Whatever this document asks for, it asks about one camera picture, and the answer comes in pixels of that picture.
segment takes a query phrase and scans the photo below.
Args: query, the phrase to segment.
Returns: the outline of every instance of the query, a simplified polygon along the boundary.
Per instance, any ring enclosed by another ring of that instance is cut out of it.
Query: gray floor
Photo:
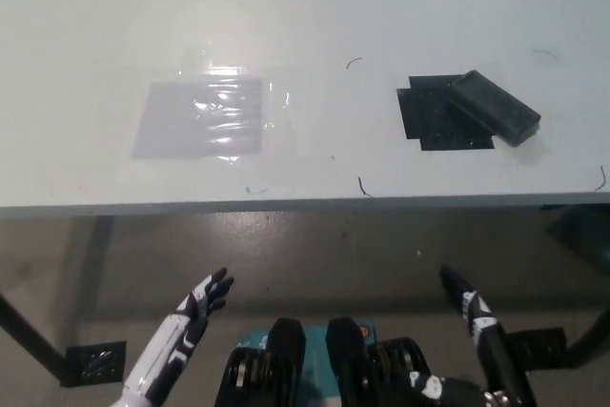
[[[534,209],[200,214],[0,222],[0,289],[54,344],[128,341],[128,370],[164,315],[202,276],[235,277],[168,406],[214,405],[236,341],[279,315],[352,314],[381,338],[412,336],[433,370],[481,380],[437,280],[450,262],[508,331],[564,326],[579,336],[610,303],[610,277],[543,230]],[[0,405],[107,406],[117,384],[60,389],[0,332]],[[577,372],[531,375],[539,405],[607,405],[610,356]]]

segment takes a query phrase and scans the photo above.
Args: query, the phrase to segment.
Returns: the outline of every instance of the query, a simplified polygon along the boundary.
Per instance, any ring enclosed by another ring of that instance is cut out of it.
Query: table surface
[[[0,11],[1,215],[610,201],[610,185],[596,191],[610,173],[608,0],[0,0]],[[422,152],[396,89],[470,69],[539,112],[539,132],[516,149],[494,138],[494,150]],[[152,95],[193,81],[237,81],[253,111],[231,131],[193,120],[188,91]]]

